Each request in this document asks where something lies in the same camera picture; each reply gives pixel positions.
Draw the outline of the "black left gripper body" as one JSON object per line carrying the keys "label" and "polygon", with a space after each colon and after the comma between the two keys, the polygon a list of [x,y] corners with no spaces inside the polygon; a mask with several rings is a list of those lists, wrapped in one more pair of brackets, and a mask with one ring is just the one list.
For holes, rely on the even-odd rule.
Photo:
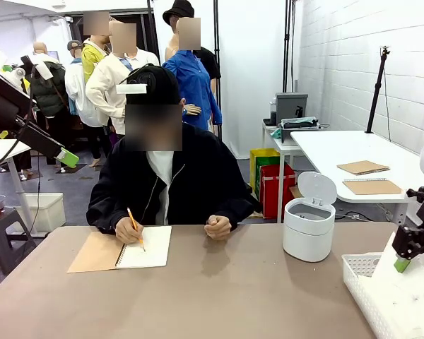
{"label": "black left gripper body", "polygon": [[0,76],[0,124],[24,124],[34,104],[29,95]]}

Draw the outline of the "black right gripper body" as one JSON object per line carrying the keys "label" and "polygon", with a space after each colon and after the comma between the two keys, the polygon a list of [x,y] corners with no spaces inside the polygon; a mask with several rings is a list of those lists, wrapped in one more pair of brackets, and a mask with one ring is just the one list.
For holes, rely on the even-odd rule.
{"label": "black right gripper body", "polygon": [[423,201],[416,212],[417,217],[421,220],[421,224],[415,227],[409,227],[407,225],[399,226],[392,242],[392,247],[397,256],[412,260],[417,255],[424,253],[424,192],[409,189],[407,196],[415,196],[416,198],[419,196],[422,198]]}

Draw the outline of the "person's right hand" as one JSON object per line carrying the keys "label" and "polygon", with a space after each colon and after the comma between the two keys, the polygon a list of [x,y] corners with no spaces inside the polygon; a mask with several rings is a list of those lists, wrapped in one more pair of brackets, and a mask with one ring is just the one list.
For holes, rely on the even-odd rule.
{"label": "person's right hand", "polygon": [[115,227],[115,235],[124,244],[135,244],[143,240],[143,226],[132,222],[130,217],[121,218]]}

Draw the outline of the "person's left hand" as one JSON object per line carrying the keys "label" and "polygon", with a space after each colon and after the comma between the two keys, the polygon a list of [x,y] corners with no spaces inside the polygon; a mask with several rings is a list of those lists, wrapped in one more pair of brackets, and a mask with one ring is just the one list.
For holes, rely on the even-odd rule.
{"label": "person's left hand", "polygon": [[213,240],[221,241],[229,237],[232,225],[227,217],[211,215],[204,226],[204,231]]}

